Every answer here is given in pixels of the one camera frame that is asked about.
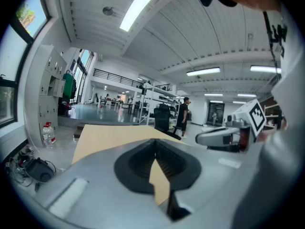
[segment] fluorescent light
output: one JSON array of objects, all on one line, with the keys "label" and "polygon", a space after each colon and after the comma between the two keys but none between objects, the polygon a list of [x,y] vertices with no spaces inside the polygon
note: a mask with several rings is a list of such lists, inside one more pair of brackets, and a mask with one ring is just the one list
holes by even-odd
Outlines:
[{"label": "fluorescent light", "polygon": [[129,7],[120,26],[124,31],[129,31],[139,14],[151,0],[134,0]]},{"label": "fluorescent light", "polygon": [[205,94],[205,96],[222,97],[222,94]]},{"label": "fluorescent light", "polygon": [[238,94],[239,97],[256,97],[255,94]]},{"label": "fluorescent light", "polygon": [[233,101],[233,104],[246,104],[246,102]]},{"label": "fluorescent light", "polygon": [[200,75],[200,74],[213,74],[213,73],[219,73],[220,68],[211,68],[211,69],[205,69],[205,70],[199,70],[199,71],[192,71],[186,73],[188,76],[194,76],[194,75]]},{"label": "fluorescent light", "polygon": [[[252,65],[250,68],[251,71],[256,71],[256,72],[267,72],[267,73],[276,73],[275,67],[272,66],[256,66],[256,65]],[[281,68],[277,68],[277,72],[279,74],[282,73],[282,69]]]}]

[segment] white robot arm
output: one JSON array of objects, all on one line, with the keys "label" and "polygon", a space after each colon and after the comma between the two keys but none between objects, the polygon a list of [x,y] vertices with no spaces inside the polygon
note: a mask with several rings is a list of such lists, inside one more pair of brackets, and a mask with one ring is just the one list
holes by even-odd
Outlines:
[{"label": "white robot arm", "polygon": [[266,117],[257,99],[247,102],[228,116],[226,127],[200,133],[196,142],[208,147],[225,147],[234,144],[234,135],[248,130],[248,145],[252,144],[266,124]]}]

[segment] floor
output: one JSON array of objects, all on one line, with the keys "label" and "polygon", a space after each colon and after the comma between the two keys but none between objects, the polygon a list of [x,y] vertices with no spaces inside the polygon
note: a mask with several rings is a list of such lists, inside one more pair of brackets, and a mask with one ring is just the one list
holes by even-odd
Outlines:
[{"label": "floor", "polygon": [[[59,175],[61,172],[64,172],[72,165],[72,160],[74,152],[78,143],[78,139],[74,139],[73,134],[75,128],[59,126],[58,132],[56,133],[56,147],[55,149],[49,150],[44,147],[34,147],[34,156],[36,158],[40,157],[42,160],[51,161],[57,169],[56,175]],[[206,149],[206,146],[199,145],[195,142],[195,137],[197,134],[202,132],[202,126],[188,124],[185,136],[186,139],[182,141],[190,146],[197,146]],[[31,179],[24,181],[24,185],[27,185],[31,182]],[[33,182],[28,187],[24,187],[18,184],[19,187],[27,191],[31,196],[35,196],[35,183]]]},{"label": "floor", "polygon": [[[34,157],[40,157],[42,160],[51,161],[56,167],[56,175],[64,172],[72,165],[74,152],[78,143],[78,139],[73,137],[75,128],[59,126],[58,132],[56,133],[56,147],[52,150],[46,149],[45,147],[35,147],[27,145],[34,149]],[[23,185],[17,183],[17,185],[28,192],[32,197],[35,196],[35,182],[31,183],[31,179],[28,178],[24,181]]]},{"label": "floor", "polygon": [[103,106],[98,109],[96,104],[76,104],[72,105],[68,118],[87,120],[87,121],[103,121],[109,123],[135,123],[136,120],[132,114],[128,114],[128,109],[119,109],[118,113],[114,110],[114,106],[109,109]]}]

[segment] railing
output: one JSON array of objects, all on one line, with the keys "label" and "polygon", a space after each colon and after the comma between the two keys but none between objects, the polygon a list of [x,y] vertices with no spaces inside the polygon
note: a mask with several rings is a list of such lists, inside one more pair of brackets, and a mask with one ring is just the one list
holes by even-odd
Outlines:
[{"label": "railing", "polygon": [[170,85],[170,84],[165,84],[165,85],[159,85],[159,86],[155,86],[155,87],[158,87],[162,90],[165,90],[165,91],[172,91],[173,90],[173,85]]},{"label": "railing", "polygon": [[137,88],[143,87],[143,83],[134,81],[132,79],[129,79],[129,78],[117,75],[117,74],[112,74],[112,73],[109,73],[106,71],[101,71],[98,69],[94,69],[93,76],[100,77],[100,78],[114,81],[114,82],[118,82],[118,83],[122,83],[122,84],[129,85],[129,86],[137,87]]}]

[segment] water bottle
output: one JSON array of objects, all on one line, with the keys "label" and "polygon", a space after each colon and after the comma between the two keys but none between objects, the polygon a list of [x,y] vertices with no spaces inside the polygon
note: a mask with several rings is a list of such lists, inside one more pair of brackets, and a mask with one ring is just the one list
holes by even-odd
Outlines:
[{"label": "water bottle", "polygon": [[46,148],[53,149],[55,148],[55,136],[54,131],[50,128],[50,125],[44,125],[42,129],[42,138],[43,142],[46,145]]}]

